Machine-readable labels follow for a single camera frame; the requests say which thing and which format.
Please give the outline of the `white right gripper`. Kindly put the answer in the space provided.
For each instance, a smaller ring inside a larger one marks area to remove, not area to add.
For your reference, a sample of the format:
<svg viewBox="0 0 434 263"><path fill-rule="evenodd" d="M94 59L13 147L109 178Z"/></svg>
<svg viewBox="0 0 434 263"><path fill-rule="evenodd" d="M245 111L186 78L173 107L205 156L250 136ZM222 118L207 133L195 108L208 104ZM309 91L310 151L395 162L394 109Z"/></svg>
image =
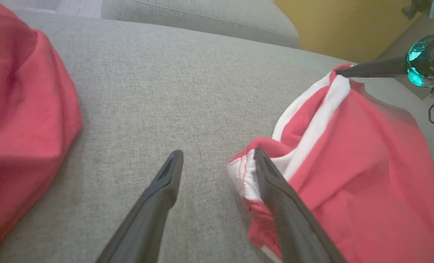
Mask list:
<svg viewBox="0 0 434 263"><path fill-rule="evenodd" d="M434 20L434 0L412 0L406 7L406 18L414 18L416 13L427 14ZM414 43L407 55L364 62L338 69L336 74L347 78L391 78L407 74L413 85L429 89L434 96L434 34Z"/></svg>

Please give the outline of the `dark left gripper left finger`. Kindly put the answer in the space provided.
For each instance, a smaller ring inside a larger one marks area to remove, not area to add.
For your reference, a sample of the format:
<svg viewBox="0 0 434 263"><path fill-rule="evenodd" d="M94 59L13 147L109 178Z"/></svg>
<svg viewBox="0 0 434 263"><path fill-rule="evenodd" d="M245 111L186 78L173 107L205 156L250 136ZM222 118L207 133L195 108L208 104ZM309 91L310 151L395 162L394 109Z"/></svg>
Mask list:
<svg viewBox="0 0 434 263"><path fill-rule="evenodd" d="M156 263L165 223L177 201L184 154L170 153L97 258L98 263Z"/></svg>

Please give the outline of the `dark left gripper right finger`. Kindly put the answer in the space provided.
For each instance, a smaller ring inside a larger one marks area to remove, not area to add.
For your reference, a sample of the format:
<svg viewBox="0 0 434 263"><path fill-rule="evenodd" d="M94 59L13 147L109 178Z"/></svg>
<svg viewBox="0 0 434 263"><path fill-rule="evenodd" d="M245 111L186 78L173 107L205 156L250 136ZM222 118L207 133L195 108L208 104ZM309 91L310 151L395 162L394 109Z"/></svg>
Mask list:
<svg viewBox="0 0 434 263"><path fill-rule="evenodd" d="M257 182L272 212L285 263L345 263L346 259L262 149L254 153Z"/></svg>

